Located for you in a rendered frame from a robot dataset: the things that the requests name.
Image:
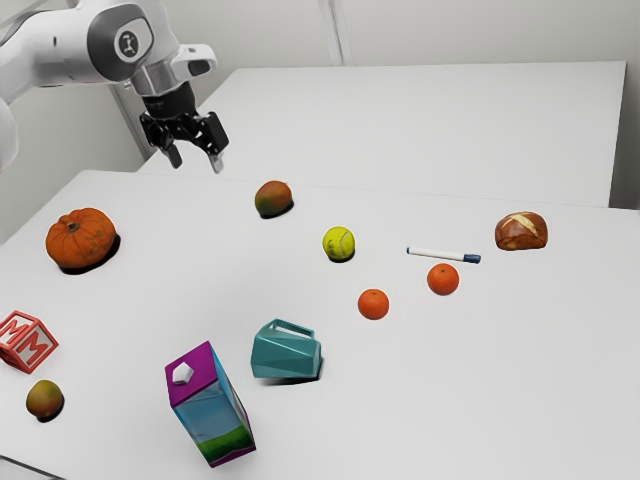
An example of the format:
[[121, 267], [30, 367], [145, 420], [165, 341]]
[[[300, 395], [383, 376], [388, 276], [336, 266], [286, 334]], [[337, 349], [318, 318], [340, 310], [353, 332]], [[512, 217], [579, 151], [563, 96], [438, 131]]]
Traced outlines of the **orange fruit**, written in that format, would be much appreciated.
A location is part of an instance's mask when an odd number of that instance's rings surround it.
[[440, 296], [450, 295], [459, 286], [458, 271], [448, 263], [434, 265], [426, 276], [430, 290]]
[[368, 320], [380, 320], [389, 312], [390, 302], [384, 291], [367, 289], [360, 294], [357, 308], [364, 318]]

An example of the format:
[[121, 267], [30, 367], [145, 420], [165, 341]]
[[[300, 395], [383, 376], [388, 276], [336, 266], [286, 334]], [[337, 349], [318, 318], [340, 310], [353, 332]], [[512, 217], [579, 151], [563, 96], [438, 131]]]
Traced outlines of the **red letter block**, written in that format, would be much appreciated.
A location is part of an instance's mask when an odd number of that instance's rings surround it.
[[31, 374], [59, 346], [38, 318], [14, 310], [0, 321], [0, 359]]

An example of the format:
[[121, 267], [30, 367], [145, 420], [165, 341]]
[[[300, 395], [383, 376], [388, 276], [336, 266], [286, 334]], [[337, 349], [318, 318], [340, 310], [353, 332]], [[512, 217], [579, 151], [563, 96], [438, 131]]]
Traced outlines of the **brown pretzel bun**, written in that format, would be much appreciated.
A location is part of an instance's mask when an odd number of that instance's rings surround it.
[[547, 223], [535, 212], [511, 213], [497, 223], [494, 237], [501, 250], [542, 249], [548, 242]]

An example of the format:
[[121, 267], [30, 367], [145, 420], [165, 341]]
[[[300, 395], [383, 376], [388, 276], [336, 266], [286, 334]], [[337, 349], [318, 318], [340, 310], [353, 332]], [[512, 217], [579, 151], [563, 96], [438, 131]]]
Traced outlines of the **white marker with blue cap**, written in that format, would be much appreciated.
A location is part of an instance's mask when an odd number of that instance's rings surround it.
[[469, 253], [456, 253], [456, 252], [448, 252], [441, 250], [433, 250], [426, 248], [418, 248], [418, 247], [407, 247], [406, 253], [414, 256], [422, 256], [443, 260], [452, 260], [459, 261], [471, 264], [479, 264], [481, 261], [481, 256], [478, 254], [469, 254]]

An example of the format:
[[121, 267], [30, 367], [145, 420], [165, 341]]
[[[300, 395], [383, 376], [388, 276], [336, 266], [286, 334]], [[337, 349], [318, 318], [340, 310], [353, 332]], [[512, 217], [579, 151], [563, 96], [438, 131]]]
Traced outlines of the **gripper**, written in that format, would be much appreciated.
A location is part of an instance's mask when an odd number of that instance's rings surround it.
[[160, 150], [178, 169], [183, 160], [174, 144], [187, 141], [201, 148], [216, 174], [224, 168], [223, 154], [229, 138], [215, 112], [201, 114], [195, 105], [195, 94], [189, 82], [161, 96], [143, 98], [146, 111], [139, 116], [147, 142]]

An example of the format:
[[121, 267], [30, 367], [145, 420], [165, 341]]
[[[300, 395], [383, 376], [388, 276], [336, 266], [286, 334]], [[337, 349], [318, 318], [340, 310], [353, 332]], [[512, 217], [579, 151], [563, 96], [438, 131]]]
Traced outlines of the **teal faceted mug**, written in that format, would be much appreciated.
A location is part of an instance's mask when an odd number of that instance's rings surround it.
[[313, 330], [274, 319], [256, 333], [250, 366], [255, 378], [316, 378], [321, 366], [321, 343]]

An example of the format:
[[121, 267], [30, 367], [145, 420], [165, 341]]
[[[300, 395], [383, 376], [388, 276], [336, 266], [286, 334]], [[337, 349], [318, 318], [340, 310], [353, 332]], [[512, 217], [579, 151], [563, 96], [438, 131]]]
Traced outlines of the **yellow tennis ball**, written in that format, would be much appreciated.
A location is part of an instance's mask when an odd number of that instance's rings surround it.
[[355, 254], [355, 237], [344, 226], [334, 226], [328, 229], [322, 238], [322, 247], [329, 260], [344, 262]]

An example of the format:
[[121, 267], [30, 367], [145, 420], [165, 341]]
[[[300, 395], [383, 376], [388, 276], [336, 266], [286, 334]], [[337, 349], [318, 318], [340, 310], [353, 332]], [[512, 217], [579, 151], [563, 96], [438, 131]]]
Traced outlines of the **red green mango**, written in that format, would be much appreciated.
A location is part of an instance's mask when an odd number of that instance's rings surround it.
[[64, 395], [53, 381], [40, 380], [29, 390], [25, 406], [27, 411], [37, 420], [49, 420], [63, 409]]
[[293, 205], [290, 187], [278, 180], [264, 183], [256, 192], [254, 204], [261, 217], [274, 217], [286, 212]]

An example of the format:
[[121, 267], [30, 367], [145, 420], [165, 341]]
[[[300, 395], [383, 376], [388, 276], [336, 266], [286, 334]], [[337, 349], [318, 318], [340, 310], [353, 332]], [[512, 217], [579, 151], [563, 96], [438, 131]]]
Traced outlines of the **orange pumpkin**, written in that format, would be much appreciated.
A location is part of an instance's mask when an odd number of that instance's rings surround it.
[[115, 239], [111, 219], [101, 210], [87, 207], [61, 216], [49, 228], [45, 248], [59, 267], [80, 269], [101, 262]]

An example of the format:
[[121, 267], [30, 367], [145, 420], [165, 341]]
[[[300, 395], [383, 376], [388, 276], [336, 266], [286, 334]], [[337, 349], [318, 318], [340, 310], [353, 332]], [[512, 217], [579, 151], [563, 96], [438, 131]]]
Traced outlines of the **purple milk carton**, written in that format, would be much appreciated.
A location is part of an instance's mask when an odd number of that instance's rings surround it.
[[208, 341], [165, 366], [171, 409], [212, 468], [256, 450], [247, 412]]

